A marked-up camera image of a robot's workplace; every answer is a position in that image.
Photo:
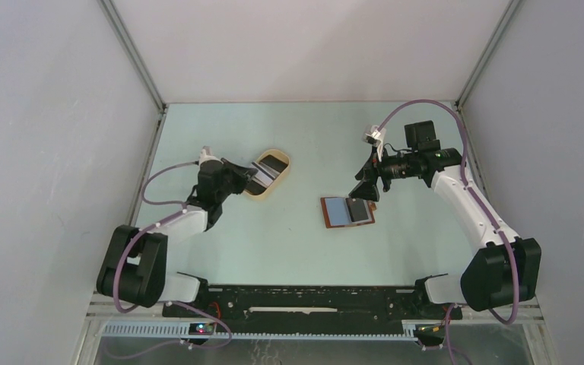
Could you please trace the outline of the brown leather card holder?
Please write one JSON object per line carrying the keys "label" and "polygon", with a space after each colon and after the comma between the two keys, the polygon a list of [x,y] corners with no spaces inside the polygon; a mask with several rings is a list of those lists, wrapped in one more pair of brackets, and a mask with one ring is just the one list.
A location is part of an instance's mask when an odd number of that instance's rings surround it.
{"label": "brown leather card holder", "polygon": [[376,205],[358,198],[320,198],[322,214],[327,229],[358,227],[376,222]]}

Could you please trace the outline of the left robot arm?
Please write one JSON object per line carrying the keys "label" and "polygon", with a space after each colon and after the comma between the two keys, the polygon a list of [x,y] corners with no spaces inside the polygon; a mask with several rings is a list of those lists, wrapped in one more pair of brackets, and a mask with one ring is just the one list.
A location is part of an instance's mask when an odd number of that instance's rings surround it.
{"label": "left robot arm", "polygon": [[116,309],[128,313],[151,307],[163,296],[169,281],[186,276],[167,274],[171,238],[184,240],[210,230],[222,215],[222,204],[243,193],[258,170],[221,158],[197,164],[197,183],[178,210],[145,228],[120,225],[114,231],[96,280],[96,290],[113,299]]}

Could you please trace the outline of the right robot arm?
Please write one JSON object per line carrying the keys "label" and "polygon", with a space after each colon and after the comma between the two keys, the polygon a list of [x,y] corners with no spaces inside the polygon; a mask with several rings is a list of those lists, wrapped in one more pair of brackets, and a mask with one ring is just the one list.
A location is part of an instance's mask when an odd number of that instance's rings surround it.
{"label": "right robot arm", "polygon": [[389,191],[394,179],[418,178],[452,209],[471,244],[473,258],[460,275],[437,275],[417,281],[413,311],[423,318],[444,303],[461,303],[475,311],[531,300],[535,296],[541,247],[522,238],[499,216],[467,176],[462,155],[442,148],[431,121],[405,126],[407,150],[391,155],[383,145],[386,130],[370,126],[363,140],[371,154],[355,176],[352,198],[379,201],[377,184]]}

